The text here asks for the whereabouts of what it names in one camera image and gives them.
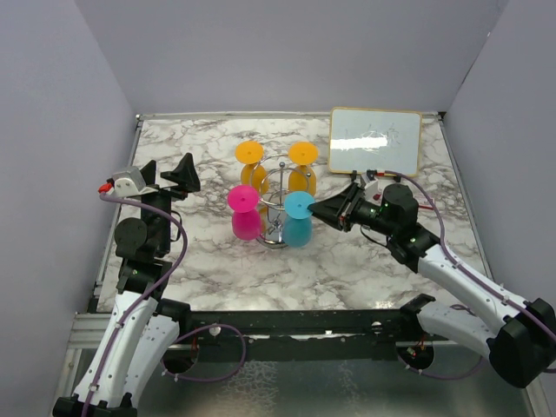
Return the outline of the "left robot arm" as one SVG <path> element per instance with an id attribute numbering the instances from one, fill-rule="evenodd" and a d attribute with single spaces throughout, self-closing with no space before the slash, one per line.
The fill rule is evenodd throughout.
<path id="1" fill-rule="evenodd" d="M 109 323 L 85 375 L 68 397 L 53 407 L 55 416 L 135 416 L 157 363 L 172 342 L 191 335 L 190 307 L 163 298 L 177 261 L 165 261 L 171 229 L 188 240 L 175 201 L 201 189 L 194 158 L 187 153 L 177 167 L 158 173 L 156 162 L 113 174 L 98 193 L 105 202 L 137 207 L 140 215 L 116 225 L 114 242 L 121 257 L 116 298 Z"/>

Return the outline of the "blue wine glass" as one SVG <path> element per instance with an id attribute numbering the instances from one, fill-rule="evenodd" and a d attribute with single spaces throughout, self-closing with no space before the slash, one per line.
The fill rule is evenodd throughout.
<path id="1" fill-rule="evenodd" d="M 308 206 L 314 198 L 307 192 L 295 191 L 288 194 L 284 202 L 287 215 L 283 227 L 283 241 L 291 248 L 301 248 L 312 239 L 312 212 Z"/>

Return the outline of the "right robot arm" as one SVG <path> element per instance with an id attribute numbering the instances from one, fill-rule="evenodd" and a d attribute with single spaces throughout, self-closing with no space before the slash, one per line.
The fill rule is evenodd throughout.
<path id="1" fill-rule="evenodd" d="M 487 360 L 514 387 L 527 387 L 553 371 L 555 311 L 538 298 L 528 301 L 469 267 L 418 221 L 419 204 L 412 190 L 391 183 L 380 204 L 367 200 L 363 188 L 351 183 L 338 195 L 308 207 L 309 212 L 337 230 L 354 225 L 384 235 L 386 248 L 400 264 L 439 284 L 470 312 L 457 312 L 422 295 L 405 306 L 400 332 L 410 340 L 437 335 L 468 348 Z"/>

